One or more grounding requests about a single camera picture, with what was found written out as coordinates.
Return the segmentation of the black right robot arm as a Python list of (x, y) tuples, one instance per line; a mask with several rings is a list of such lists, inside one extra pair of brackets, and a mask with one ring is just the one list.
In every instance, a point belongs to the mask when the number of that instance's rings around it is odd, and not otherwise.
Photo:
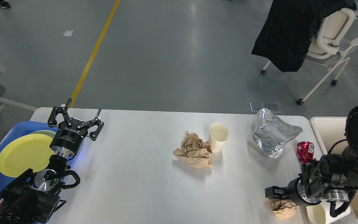
[(298, 178), (287, 187), (266, 188), (265, 197), (289, 199), (304, 207), (326, 201), (331, 217), (344, 213), (358, 190), (358, 106), (347, 116), (344, 136), (348, 146), (341, 154), (329, 151), (320, 160), (307, 162)]

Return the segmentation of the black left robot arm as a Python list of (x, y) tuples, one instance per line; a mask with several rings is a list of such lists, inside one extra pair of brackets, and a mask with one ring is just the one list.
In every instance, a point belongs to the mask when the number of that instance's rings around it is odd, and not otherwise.
[(49, 145), (53, 154), (48, 164), (39, 171), (24, 170), (0, 192), (0, 224), (45, 224), (66, 203), (59, 196), (61, 191), (80, 184), (80, 176), (68, 162), (78, 154), (85, 138), (98, 138), (104, 122), (101, 108), (89, 121), (71, 117), (71, 102), (69, 98), (65, 105), (54, 107), (48, 118), (48, 126), (58, 129)]

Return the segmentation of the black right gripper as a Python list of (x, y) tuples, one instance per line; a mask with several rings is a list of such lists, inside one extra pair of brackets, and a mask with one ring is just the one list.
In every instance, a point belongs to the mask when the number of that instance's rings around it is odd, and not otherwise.
[(309, 207), (321, 203), (319, 198), (306, 196), (305, 186), (302, 177), (290, 181), (287, 187), (271, 186), (265, 188), (265, 198), (268, 199), (290, 199), (302, 207)]

